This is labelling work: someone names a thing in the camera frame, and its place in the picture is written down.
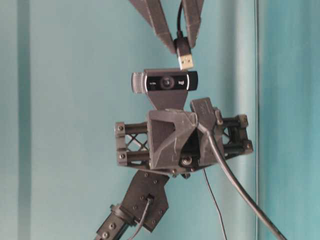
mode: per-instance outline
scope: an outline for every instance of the webcam lens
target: webcam lens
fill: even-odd
[[[172,89],[175,86],[175,80],[171,76],[164,76],[160,80],[160,86],[164,90]]]

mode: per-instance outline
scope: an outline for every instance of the webcam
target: webcam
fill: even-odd
[[[194,91],[198,87],[198,73],[178,68],[145,69],[144,72],[132,73],[131,86],[135,94],[169,90]]]

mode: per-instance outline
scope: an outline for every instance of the teal background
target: teal background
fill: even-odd
[[[320,239],[319,13],[319,0],[259,1],[259,199],[290,240]]]
[[[179,3],[162,1],[172,34]],[[1,0],[0,32],[0,238],[93,239],[136,172],[116,165],[114,123],[151,109],[131,73],[177,67],[176,56],[126,0]],[[253,0],[206,0],[186,103],[210,97],[225,117],[246,113],[254,146],[255,37]],[[228,163],[255,198],[256,154]],[[253,212],[218,165],[207,174],[229,239],[254,239]],[[166,193],[169,211],[136,239],[223,239],[201,172]]]

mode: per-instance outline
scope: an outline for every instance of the usb connector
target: usb connector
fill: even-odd
[[[188,70],[194,67],[192,61],[192,54],[187,37],[183,37],[182,32],[178,34],[177,39],[174,40],[176,55],[178,57],[178,62],[180,70]]]

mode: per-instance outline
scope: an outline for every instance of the black wire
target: black wire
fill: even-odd
[[[239,192],[241,197],[246,201],[246,203],[252,208],[252,210],[258,216],[258,218],[264,223],[264,225],[266,225],[270,229],[270,231],[276,236],[278,240],[287,240],[286,237],[273,224],[273,222],[261,210],[261,208],[256,204],[256,202],[250,197],[250,195],[246,192],[244,187],[240,184],[240,182],[238,181],[238,179],[226,163],[224,156],[221,154],[216,139],[213,137],[211,131],[206,129],[203,132],[208,137],[210,147],[217,162],[220,164],[225,175],[228,177],[229,181],[232,183],[235,189]]]
[[[178,17],[177,17],[177,20],[176,20],[176,28],[177,28],[176,34],[178,35],[178,37],[179,37],[180,33],[182,34],[182,31],[181,31],[181,13],[182,13],[182,8],[183,8],[183,5],[182,5],[182,1],[181,1],[180,2],[180,6],[179,6],[179,10],[178,10]]]
[[[214,193],[212,192],[212,189],[211,189],[211,187],[210,187],[206,170],[203,168],[203,169],[202,169],[202,172],[203,172],[203,176],[204,176],[204,179],[205,179],[205,183],[206,183],[206,185],[207,185],[207,187],[208,187],[208,189],[209,189],[211,198],[212,198],[213,203],[214,203],[214,205],[215,205],[216,211],[217,211],[218,214],[219,214],[220,225],[221,225],[221,228],[222,228],[222,233],[223,233],[224,240],[227,240],[225,225],[224,225],[224,221],[222,220],[222,214],[221,214],[220,209],[219,209],[219,207],[218,207],[218,203],[217,203],[217,201],[216,201],[216,198],[215,198],[215,196],[214,196]]]
[[[151,200],[150,198],[147,199],[147,203],[146,203],[146,205],[145,205],[145,209],[144,209],[144,211],[143,211],[143,214],[142,214],[141,220],[140,220],[140,222],[139,222],[139,225],[138,225],[138,227],[136,228],[134,234],[133,234],[131,237],[129,237],[128,240],[134,239],[135,236],[139,233],[139,231],[140,231],[140,229],[142,228],[142,226],[144,225],[144,221],[145,221],[145,219],[146,219],[147,212],[148,212],[149,206],[150,206],[150,204],[151,204],[151,201],[152,201],[152,200]]]

